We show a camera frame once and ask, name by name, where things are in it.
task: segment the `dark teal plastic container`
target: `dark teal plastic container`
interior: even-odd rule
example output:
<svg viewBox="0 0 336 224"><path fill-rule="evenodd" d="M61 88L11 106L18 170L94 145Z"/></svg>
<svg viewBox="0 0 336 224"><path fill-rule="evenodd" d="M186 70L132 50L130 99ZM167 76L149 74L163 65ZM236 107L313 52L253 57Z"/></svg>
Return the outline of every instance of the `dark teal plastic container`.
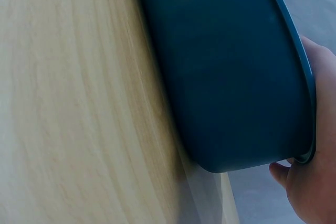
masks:
<svg viewBox="0 0 336 224"><path fill-rule="evenodd" d="M283 0L141 0L181 140L220 173L315 152L316 92Z"/></svg>

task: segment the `white sheet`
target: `white sheet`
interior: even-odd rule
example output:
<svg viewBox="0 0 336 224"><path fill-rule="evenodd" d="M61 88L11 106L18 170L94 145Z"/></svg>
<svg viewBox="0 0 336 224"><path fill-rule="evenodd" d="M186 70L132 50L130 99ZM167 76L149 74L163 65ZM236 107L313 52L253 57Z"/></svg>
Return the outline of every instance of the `white sheet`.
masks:
<svg viewBox="0 0 336 224"><path fill-rule="evenodd" d="M336 53L336 0L285 0L299 33Z"/></svg>

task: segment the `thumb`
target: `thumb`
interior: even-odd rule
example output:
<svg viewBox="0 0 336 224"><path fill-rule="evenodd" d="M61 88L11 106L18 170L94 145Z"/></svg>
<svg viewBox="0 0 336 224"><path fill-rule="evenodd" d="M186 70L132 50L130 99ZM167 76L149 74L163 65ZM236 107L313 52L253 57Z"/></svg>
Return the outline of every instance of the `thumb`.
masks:
<svg viewBox="0 0 336 224"><path fill-rule="evenodd" d="M271 172L273 178L286 189L287 176L289 172L289 167L285 167L278 163L273 163L269 165L269 171Z"/></svg>

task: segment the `hand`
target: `hand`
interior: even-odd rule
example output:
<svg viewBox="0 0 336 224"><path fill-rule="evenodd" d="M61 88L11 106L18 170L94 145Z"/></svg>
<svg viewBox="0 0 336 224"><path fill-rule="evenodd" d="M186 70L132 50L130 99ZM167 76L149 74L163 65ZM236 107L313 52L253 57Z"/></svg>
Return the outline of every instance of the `hand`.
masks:
<svg viewBox="0 0 336 224"><path fill-rule="evenodd" d="M316 153L307 165L269 166L297 215L308 224L336 223L336 56L302 37L317 89Z"/></svg>

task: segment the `wooden board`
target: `wooden board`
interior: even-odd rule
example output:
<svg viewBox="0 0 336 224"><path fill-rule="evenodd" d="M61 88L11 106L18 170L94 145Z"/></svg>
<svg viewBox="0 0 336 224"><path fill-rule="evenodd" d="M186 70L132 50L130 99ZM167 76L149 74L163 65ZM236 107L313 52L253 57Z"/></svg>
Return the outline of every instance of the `wooden board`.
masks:
<svg viewBox="0 0 336 224"><path fill-rule="evenodd" d="M138 0L0 0L0 223L238 223L186 157Z"/></svg>

